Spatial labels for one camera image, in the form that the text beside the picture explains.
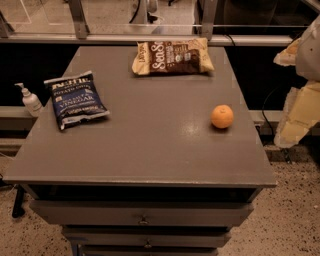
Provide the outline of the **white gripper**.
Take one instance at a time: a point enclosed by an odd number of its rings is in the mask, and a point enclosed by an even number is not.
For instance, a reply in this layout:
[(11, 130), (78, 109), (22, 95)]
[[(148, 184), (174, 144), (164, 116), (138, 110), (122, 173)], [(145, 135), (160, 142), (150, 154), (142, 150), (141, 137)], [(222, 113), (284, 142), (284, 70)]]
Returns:
[(315, 82), (320, 81), (320, 15), (273, 62), (280, 66), (296, 64), (299, 76), (313, 80), (300, 89), (292, 87), (285, 99), (274, 144), (291, 148), (320, 121), (320, 83)]

